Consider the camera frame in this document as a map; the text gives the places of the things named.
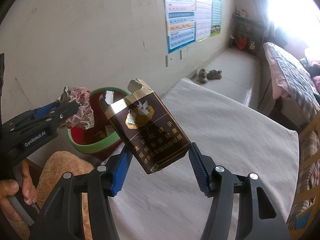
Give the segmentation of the person's left hand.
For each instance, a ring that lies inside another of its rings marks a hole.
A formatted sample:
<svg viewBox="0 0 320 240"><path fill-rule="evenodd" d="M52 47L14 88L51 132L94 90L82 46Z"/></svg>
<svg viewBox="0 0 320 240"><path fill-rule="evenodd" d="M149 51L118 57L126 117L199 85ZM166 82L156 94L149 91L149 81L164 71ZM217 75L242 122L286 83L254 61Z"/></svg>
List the person's left hand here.
<svg viewBox="0 0 320 240"><path fill-rule="evenodd" d="M22 174L22 194L25 204L31 205L37 202L37 190L33 185L33 181L29 172L29 165L24 160L21 166ZM15 222L22 221L21 216L16 212L14 207L8 200L8 196L14 196L20 189L17 181L12 179L1 180L1 210L5 216Z"/></svg>

